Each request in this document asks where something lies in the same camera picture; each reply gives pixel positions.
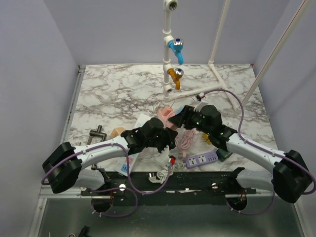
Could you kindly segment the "pink power strip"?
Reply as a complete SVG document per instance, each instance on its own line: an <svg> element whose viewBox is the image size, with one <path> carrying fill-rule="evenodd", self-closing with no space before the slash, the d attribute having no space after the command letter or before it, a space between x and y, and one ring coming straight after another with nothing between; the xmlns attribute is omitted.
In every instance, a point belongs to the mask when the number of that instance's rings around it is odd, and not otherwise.
<svg viewBox="0 0 316 237"><path fill-rule="evenodd" d="M173 131L177 130L177 127L168 121L168 119L175 115L174 110L170 106L165 106L157 110L157 117L163 123L164 128L170 128Z"/></svg>

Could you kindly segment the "beige cube plug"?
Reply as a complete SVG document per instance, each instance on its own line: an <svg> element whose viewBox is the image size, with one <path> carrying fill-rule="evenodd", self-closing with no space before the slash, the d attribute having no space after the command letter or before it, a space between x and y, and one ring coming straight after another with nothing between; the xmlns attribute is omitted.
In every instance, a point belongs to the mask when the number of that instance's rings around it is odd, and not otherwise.
<svg viewBox="0 0 316 237"><path fill-rule="evenodd" d="M125 131L125 129L123 127L116 127L113 129L113 131L111 132L111 139L121 135L123 132Z"/></svg>

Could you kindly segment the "purple power strip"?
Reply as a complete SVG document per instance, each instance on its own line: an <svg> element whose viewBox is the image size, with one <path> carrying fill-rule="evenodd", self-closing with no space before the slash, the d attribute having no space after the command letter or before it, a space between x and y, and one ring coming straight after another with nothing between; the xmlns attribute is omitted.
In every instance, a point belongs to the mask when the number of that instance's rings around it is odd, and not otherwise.
<svg viewBox="0 0 316 237"><path fill-rule="evenodd" d="M190 156L186 158L186 167L188 169L195 168L198 166L214 163L218 160L218 155L215 151L210 151L207 153Z"/></svg>

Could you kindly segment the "white power strip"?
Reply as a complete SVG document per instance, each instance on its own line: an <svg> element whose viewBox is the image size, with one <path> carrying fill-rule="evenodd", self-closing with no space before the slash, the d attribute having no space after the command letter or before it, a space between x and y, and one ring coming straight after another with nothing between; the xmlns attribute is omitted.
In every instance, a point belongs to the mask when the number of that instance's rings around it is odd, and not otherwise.
<svg viewBox="0 0 316 237"><path fill-rule="evenodd" d="M145 114L140 114L134 128L132 130L125 130L121 137L125 138L128 143L129 148L129 169L127 169L126 157L119 158L117 160L116 166L114 170L123 176L127 176L127 171L132 171L132 168L138 158L138 154L145 148L143 145L143 141L141 141L141 134L139 133L139 128L143 126L143 124L150 120L151 117Z"/></svg>

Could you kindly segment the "green cube plug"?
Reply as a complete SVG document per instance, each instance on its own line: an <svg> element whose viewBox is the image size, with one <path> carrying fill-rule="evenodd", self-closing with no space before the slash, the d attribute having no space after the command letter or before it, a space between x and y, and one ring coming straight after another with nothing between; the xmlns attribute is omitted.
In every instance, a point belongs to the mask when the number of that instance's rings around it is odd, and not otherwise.
<svg viewBox="0 0 316 237"><path fill-rule="evenodd" d="M223 149L217 149L216 154L218 156L218 159L221 162L224 162L226 159L228 159L233 153L224 151Z"/></svg>

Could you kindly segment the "yellow cube socket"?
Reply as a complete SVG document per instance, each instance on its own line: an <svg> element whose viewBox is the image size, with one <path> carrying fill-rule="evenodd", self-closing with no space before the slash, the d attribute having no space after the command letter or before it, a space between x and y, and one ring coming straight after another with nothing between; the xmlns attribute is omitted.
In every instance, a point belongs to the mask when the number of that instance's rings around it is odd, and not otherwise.
<svg viewBox="0 0 316 237"><path fill-rule="evenodd" d="M211 145L211 144L212 144L211 141L209 140L209 137L208 137L207 134L203 134L203 135L202 135L202 139L203 139L203 141L204 141L205 143L207 143L208 145Z"/></svg>

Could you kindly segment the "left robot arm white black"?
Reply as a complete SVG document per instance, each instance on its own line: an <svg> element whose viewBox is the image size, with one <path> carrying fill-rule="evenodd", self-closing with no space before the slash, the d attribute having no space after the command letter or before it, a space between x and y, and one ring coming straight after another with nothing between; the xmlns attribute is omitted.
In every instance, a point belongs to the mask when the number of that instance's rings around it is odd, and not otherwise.
<svg viewBox="0 0 316 237"><path fill-rule="evenodd" d="M62 193L75 186L85 168L112 158L138 154L145 148L156 148L162 153L175 148L178 132L164 128L158 118L151 118L143 126L125 130L121 135L97 144L73 147L70 142L60 144L44 161L42 185L49 185L53 193Z"/></svg>

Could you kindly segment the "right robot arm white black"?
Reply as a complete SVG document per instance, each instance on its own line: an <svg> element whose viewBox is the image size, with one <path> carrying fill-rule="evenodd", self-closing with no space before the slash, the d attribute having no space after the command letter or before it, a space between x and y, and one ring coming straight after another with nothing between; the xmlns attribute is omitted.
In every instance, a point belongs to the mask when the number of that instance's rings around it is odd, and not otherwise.
<svg viewBox="0 0 316 237"><path fill-rule="evenodd" d="M299 152L278 151L246 139L237 130L222 123L221 114L213 105L205 105L200 111L186 105L168 121L177 128L201 131L207 134L215 147L238 154L265 169L263 172L243 169L230 178L227 187L234 194L244 188L258 188L275 192L284 201L295 203L306 194L313 181Z"/></svg>

